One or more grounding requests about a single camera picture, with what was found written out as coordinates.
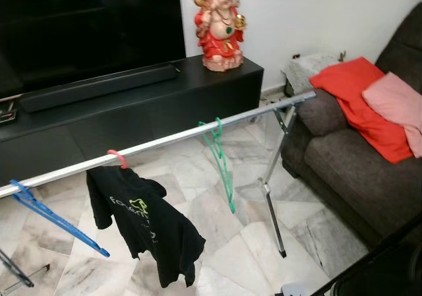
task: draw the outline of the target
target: pink hanger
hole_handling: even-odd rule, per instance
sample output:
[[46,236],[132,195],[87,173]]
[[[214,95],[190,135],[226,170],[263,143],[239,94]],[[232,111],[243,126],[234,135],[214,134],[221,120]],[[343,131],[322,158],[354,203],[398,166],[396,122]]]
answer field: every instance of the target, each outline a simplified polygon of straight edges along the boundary
[[122,163],[122,165],[120,166],[122,169],[127,169],[127,162],[126,159],[121,156],[116,150],[108,150],[107,154],[114,154],[115,156],[117,156],[120,160],[120,162]]

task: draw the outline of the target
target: red pillow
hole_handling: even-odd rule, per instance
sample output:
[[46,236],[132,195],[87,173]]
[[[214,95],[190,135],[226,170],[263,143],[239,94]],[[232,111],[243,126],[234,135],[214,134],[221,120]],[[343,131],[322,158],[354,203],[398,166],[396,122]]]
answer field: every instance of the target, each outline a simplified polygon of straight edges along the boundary
[[382,118],[362,97],[362,91],[383,76],[376,66],[360,57],[332,65],[311,77],[310,81],[315,88],[336,96],[349,124],[386,160],[398,163],[413,155],[404,128]]

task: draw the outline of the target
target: metal frame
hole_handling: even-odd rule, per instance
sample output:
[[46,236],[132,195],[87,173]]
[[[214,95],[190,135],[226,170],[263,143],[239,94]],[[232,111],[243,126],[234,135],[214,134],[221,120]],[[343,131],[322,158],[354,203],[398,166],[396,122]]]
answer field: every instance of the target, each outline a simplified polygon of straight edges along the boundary
[[[295,120],[295,105],[299,104],[301,102],[304,102],[305,100],[308,100],[310,98],[315,97],[316,94],[313,91],[310,92],[305,92],[303,94],[300,95],[296,95],[290,98],[286,98],[278,103],[274,103],[268,106],[264,106],[264,107],[260,107],[260,108],[256,108],[256,109],[252,109],[250,111],[246,111],[244,113],[240,113],[238,115],[234,115],[228,118],[224,118],[221,120],[221,124],[223,127],[226,127],[228,125],[232,125],[234,123],[238,123],[240,121],[244,121],[246,119],[251,119],[253,117],[259,116],[259,115],[263,115],[265,113],[271,112],[273,111],[277,117],[277,120],[279,121],[279,124],[282,127],[282,132],[278,138],[276,147],[274,148],[272,155],[271,155],[271,160],[270,163],[268,164],[267,170],[264,174],[263,177],[261,177],[258,180],[258,183],[260,184],[260,186],[265,190],[265,198],[268,204],[268,208],[270,210],[270,214],[272,217],[272,223],[274,225],[274,231],[276,232],[276,238],[278,241],[278,250],[280,252],[280,254],[283,257],[286,257],[286,251],[284,249],[283,246],[283,241],[282,241],[282,237],[280,235],[280,230],[278,228],[278,223],[277,223],[277,219],[276,219],[276,215],[274,212],[274,209],[272,207],[272,203],[271,203],[271,198],[270,198],[270,193],[271,193],[271,189],[270,186],[268,184],[270,178],[271,178],[271,174],[274,170],[274,166],[276,165],[278,156],[280,156],[280,151],[282,150],[282,148],[284,147],[284,143],[285,143],[285,137],[288,135],[289,130]],[[287,108],[287,113],[286,113],[286,117],[285,119],[282,118],[282,116],[280,115],[280,110]],[[132,156],[133,154],[137,154],[143,151],[147,151],[153,148],[159,148],[161,146],[166,146],[168,144],[171,144],[173,142],[177,142],[180,140],[185,140],[187,138],[192,138],[194,136],[198,136],[201,135],[203,133],[207,133],[208,131],[217,129],[219,127],[219,122],[214,121],[212,123],[208,123],[206,125],[197,127],[197,128],[193,128],[193,129],[189,129],[186,131],[182,131],[180,133],[176,133],[176,134],[172,134],[170,136],[165,136],[163,138],[157,139],[157,140],[153,140],[150,142],[146,142],[143,144],[139,144],[138,146],[133,146],[131,148],[128,149],[124,149],[119,151],[119,154],[122,156]],[[63,169],[58,169],[56,171],[52,171],[43,175],[39,175],[37,177],[33,177],[31,179],[26,179],[21,181],[20,183],[23,184],[24,186],[28,187],[28,188],[32,188],[32,187],[37,187],[46,183],[50,183],[52,181],[56,181],[58,179],[62,179],[83,171],[86,171],[88,169],[92,169],[94,167],[98,167],[101,165],[105,165],[105,164],[109,164],[111,162],[114,162],[115,160],[117,160],[118,157],[112,154],[106,155],[106,156],[101,156],[99,158],[95,158],[92,160],[88,160],[85,162],[81,162],[78,164],[74,164],[68,167],[65,167]],[[14,186],[14,185],[6,185],[4,187],[0,188],[0,198],[5,197],[5,196],[9,196],[12,195],[16,192],[19,192],[19,188]]]

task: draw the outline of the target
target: black tv screen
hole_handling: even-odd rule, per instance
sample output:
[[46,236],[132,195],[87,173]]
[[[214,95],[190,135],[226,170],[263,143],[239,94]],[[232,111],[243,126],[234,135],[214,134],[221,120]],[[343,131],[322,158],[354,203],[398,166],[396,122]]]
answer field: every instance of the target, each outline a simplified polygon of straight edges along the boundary
[[0,0],[0,98],[184,57],[180,0]]

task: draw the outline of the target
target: black t-shirt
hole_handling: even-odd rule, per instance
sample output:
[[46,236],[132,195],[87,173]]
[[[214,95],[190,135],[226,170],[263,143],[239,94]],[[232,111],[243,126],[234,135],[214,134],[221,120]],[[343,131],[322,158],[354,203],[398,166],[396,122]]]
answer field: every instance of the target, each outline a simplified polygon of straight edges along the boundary
[[193,262],[204,250],[205,239],[162,198],[167,193],[159,183],[118,166],[90,169],[86,181],[98,229],[109,227],[114,215],[132,257],[151,252],[162,287],[176,281],[180,273],[187,286],[193,284]]

